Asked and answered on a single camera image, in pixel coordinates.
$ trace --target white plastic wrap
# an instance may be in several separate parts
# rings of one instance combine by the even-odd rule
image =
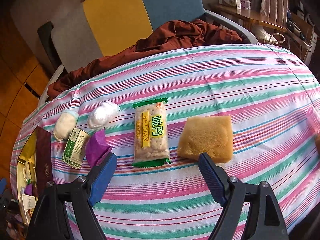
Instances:
[[[168,145],[167,119],[165,102],[156,102],[135,107],[135,137],[134,161],[135,163],[164,160],[170,163]],[[141,165],[138,167],[158,166],[158,163]]]
[[[88,126],[91,129],[104,128],[120,111],[120,107],[111,102],[106,101],[95,108],[88,116]]]

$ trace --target purple object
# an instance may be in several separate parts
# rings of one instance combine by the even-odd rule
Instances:
[[[32,196],[32,183],[26,185],[26,187],[24,188],[24,193],[26,195]]]
[[[85,157],[90,167],[99,165],[111,150],[112,146],[106,143],[104,129],[94,133],[85,145]]]

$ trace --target striped tablecloth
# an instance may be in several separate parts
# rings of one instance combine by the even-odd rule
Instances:
[[[101,102],[119,104],[118,117],[106,128],[118,167],[93,210],[106,237],[114,239],[207,239],[221,207],[215,203],[197,163],[176,154],[186,119],[231,115],[233,160],[228,175],[243,182],[268,181],[276,194],[288,231],[319,202],[319,156],[305,112],[320,106],[320,85],[292,53],[270,45],[222,45],[179,49],[147,57],[96,76],[65,91],[25,119],[14,145],[11,184],[17,194],[18,155],[39,125],[52,132],[63,109],[79,113],[77,128],[92,134],[87,116]],[[167,97],[171,165],[134,168],[132,103]],[[52,137],[56,183],[73,181],[81,170],[61,161],[66,142]],[[249,205],[244,205],[234,239],[240,239]],[[73,209],[67,212],[81,239]]]

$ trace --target open box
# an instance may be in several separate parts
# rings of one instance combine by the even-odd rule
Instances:
[[[38,200],[38,196],[42,194],[48,181],[53,181],[52,166],[51,166],[51,133],[37,126],[28,140],[26,141],[23,149],[18,157],[17,163],[17,190],[18,201],[21,211],[23,223],[28,225],[30,222],[30,216],[32,213],[27,213],[21,194],[21,187],[26,186],[26,179],[24,174],[24,167],[28,162],[31,183],[34,184],[33,196],[35,201]],[[33,202],[33,197],[30,197],[29,202]]]

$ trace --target gray chair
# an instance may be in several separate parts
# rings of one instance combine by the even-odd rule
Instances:
[[[63,64],[66,71],[70,72],[86,66],[96,58],[119,53],[134,45],[138,39],[146,38],[167,21],[190,22],[195,19],[214,20],[236,31],[244,43],[258,43],[245,28],[204,10],[201,0],[86,0],[65,19],[55,23],[55,26],[51,22],[42,25],[38,35],[53,67],[57,69]],[[139,30],[139,23],[146,27]],[[115,30],[119,29],[121,32],[115,36]],[[116,48],[108,46],[108,41],[111,44],[115,39],[119,41]]]

